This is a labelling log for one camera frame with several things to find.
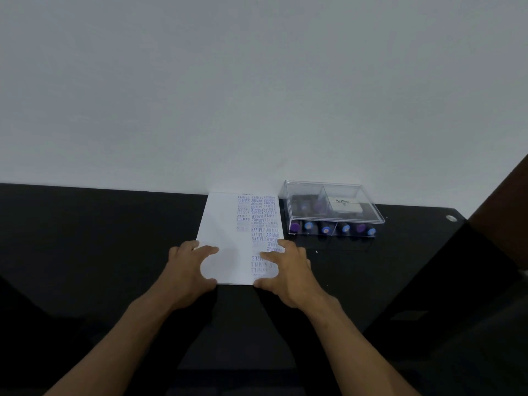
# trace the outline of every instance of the white paper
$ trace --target white paper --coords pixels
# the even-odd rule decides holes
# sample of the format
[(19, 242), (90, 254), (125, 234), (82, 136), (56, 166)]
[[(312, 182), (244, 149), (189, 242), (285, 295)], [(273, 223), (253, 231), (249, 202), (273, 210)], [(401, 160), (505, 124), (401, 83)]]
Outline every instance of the white paper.
[(209, 193), (197, 240), (220, 251), (202, 263), (205, 278), (219, 284), (252, 285), (277, 275), (277, 265), (262, 260), (261, 251), (279, 251), (283, 238), (279, 199), (235, 193)]

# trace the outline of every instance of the transparent container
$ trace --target transparent container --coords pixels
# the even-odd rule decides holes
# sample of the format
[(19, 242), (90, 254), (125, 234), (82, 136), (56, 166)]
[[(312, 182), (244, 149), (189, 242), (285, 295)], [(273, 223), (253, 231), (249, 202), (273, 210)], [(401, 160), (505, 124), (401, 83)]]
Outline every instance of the transparent container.
[(290, 234), (373, 238), (385, 222), (361, 185), (287, 180), (281, 198)]

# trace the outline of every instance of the hand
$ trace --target hand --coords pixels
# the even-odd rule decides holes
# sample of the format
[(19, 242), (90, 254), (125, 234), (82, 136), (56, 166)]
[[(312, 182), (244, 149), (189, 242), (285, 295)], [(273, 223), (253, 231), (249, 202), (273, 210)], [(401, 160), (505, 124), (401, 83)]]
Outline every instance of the hand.
[(168, 251), (168, 263), (148, 294), (161, 303), (169, 303), (170, 311), (185, 308), (202, 294), (216, 287), (216, 279), (205, 279), (200, 265), (209, 255), (218, 253), (218, 247), (199, 245), (198, 240), (183, 242)]
[(254, 286), (275, 293), (288, 307), (300, 310), (305, 310), (314, 298), (327, 296), (312, 273), (306, 249), (289, 240), (279, 239), (277, 243), (286, 249), (284, 253), (262, 252), (260, 256), (277, 264), (279, 275), (257, 279)]

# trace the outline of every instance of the person's right hand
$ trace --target person's right hand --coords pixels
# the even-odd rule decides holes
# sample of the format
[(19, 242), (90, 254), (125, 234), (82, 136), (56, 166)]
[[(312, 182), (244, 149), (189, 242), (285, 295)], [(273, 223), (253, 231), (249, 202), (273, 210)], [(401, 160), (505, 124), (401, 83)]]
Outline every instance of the person's right hand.
[(260, 256), (277, 264), (279, 275), (257, 279), (254, 286), (275, 293), (288, 307), (304, 310), (314, 298), (326, 293), (312, 273), (306, 249), (297, 247), (290, 240), (279, 239), (277, 243), (285, 248), (284, 253), (262, 252)]

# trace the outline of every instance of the black table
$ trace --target black table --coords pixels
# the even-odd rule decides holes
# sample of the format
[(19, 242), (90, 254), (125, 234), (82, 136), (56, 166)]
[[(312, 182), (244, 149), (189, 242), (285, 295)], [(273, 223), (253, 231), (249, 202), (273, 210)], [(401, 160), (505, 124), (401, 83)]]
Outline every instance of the black table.
[[(169, 247), (196, 238), (206, 199), (206, 195), (1, 184), (0, 276), (38, 307), (35, 310), (91, 323), (96, 341), (157, 278)], [(452, 208), (378, 208), (386, 223), (374, 240), (295, 239), (307, 247), (321, 286), (340, 300), (361, 331), (465, 221)], [(288, 346), (254, 289), (223, 285), (218, 288), (212, 322), (179, 368), (288, 370), (294, 366)]]

